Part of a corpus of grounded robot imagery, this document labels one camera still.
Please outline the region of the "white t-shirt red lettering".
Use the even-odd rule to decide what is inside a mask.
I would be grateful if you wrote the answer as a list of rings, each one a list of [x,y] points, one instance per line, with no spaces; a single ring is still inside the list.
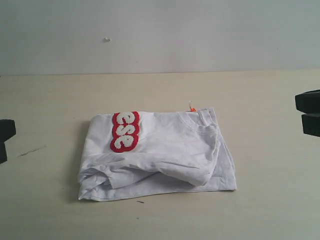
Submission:
[[[81,200],[235,191],[235,164],[213,108],[94,116],[78,173]]]

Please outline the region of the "orange neck tag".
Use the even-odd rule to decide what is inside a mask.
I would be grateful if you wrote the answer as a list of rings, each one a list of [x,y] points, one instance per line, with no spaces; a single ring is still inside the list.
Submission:
[[[197,110],[193,107],[191,100],[188,102],[188,106],[189,106],[190,112],[196,112],[196,111],[197,111]]]

